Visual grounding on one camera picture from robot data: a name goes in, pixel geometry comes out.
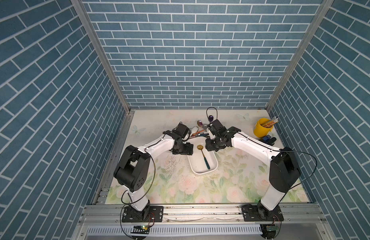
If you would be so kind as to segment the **gold spoon green handle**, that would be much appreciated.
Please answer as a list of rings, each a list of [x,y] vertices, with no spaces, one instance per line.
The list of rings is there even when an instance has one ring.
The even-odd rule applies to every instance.
[[[208,169],[208,170],[210,170],[210,169],[211,169],[211,167],[210,167],[209,162],[208,162],[208,160],[207,160],[207,158],[206,158],[206,156],[205,156],[205,154],[204,154],[204,152],[203,152],[204,146],[203,146],[203,145],[197,145],[197,149],[198,149],[198,150],[200,150],[200,151],[202,152],[202,155],[203,155],[203,158],[204,158],[205,164],[206,164],[206,166],[207,166],[207,169]]]

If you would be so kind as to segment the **white plastic storage box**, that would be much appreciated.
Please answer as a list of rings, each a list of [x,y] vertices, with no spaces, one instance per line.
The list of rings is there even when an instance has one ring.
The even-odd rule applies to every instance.
[[[191,156],[188,156],[188,161],[189,161],[192,172],[195,175],[205,175],[205,174],[210,174],[213,171],[217,170],[219,163],[218,163],[215,153],[208,152],[205,149],[205,146],[203,145],[204,146],[203,152],[211,167],[211,169],[208,170],[205,164],[202,152],[197,149],[197,145],[201,145],[201,144],[195,144],[193,154]]]

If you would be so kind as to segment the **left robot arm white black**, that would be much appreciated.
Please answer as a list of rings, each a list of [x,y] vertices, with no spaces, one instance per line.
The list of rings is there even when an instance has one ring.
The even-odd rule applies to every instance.
[[[147,192],[143,190],[143,185],[148,179],[150,163],[166,151],[173,155],[191,156],[193,145],[186,141],[190,135],[191,131],[187,128],[165,131],[162,136],[149,144],[126,147],[114,170],[114,178],[120,185],[126,187],[131,199],[129,205],[134,211],[142,214],[149,209],[150,201],[146,197]]]

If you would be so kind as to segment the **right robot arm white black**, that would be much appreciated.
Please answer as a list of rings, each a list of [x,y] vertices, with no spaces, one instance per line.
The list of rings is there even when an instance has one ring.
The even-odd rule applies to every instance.
[[[242,150],[269,167],[269,182],[259,207],[273,211],[300,178],[300,167],[290,148],[277,148],[256,140],[235,127],[208,126],[206,149],[219,151],[227,147]]]

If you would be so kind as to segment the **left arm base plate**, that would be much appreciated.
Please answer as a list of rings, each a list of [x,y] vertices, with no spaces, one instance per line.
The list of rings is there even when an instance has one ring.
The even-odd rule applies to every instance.
[[[161,223],[164,215],[163,206],[147,205],[141,212],[135,210],[131,206],[126,206],[121,215],[122,223],[143,223],[143,222],[158,222]]]

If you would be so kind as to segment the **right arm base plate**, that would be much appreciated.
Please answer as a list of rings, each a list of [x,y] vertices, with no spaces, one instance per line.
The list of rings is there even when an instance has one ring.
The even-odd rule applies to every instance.
[[[284,217],[280,206],[277,205],[273,210],[268,210],[261,203],[257,205],[246,204],[241,206],[245,222],[282,222]]]

